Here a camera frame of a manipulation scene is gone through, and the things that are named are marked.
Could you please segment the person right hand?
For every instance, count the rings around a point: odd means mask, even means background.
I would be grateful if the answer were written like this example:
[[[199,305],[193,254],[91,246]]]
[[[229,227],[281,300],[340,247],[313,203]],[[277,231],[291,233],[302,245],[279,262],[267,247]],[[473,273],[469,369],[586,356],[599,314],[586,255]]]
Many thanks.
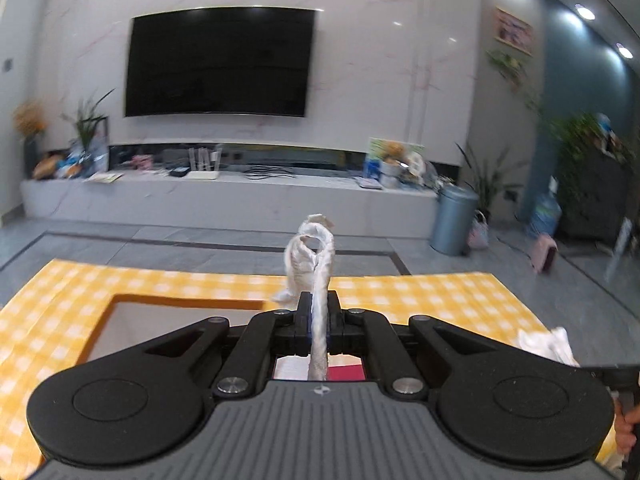
[[[638,438],[634,435],[634,427],[640,422],[640,405],[624,411],[619,400],[615,401],[615,442],[620,455],[628,455],[636,445]]]

